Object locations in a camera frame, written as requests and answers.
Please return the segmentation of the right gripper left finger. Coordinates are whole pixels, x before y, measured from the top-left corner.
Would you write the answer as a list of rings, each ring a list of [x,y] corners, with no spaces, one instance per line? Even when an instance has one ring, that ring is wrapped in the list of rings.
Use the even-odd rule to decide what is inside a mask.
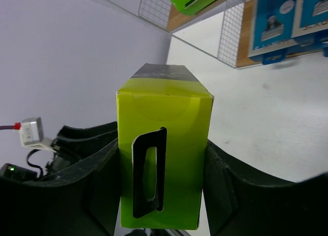
[[[1,235],[114,235],[118,141],[41,181],[1,178]]]

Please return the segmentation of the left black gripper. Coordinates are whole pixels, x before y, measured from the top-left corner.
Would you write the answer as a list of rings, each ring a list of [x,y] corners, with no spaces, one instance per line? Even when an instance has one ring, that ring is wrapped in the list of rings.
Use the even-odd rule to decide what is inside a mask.
[[[39,179],[65,169],[97,153],[118,137],[117,122],[106,123],[90,128],[73,128],[64,126],[51,142],[52,161],[45,166],[46,174],[41,166],[29,162],[29,158],[38,152],[31,150],[26,162],[30,167],[40,170]]]

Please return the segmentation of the blue Harry's box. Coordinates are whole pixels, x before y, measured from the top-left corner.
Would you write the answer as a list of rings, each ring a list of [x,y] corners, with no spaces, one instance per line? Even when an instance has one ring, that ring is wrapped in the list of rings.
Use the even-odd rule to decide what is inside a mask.
[[[292,38],[327,33],[327,0],[296,0]]]
[[[254,0],[248,58],[264,65],[302,52],[292,38],[296,0]]]

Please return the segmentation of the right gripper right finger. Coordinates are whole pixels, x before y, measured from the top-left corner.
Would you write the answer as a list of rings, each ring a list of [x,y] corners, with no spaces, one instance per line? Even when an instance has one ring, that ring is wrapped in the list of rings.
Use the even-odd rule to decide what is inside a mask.
[[[327,235],[326,173],[283,180],[208,142],[203,195],[211,235]]]

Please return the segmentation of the black box with face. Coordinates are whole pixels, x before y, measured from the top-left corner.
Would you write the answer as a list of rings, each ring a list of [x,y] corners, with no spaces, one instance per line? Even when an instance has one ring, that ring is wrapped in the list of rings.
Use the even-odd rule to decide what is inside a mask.
[[[122,227],[198,228],[213,101],[183,65],[144,64],[117,91]]]

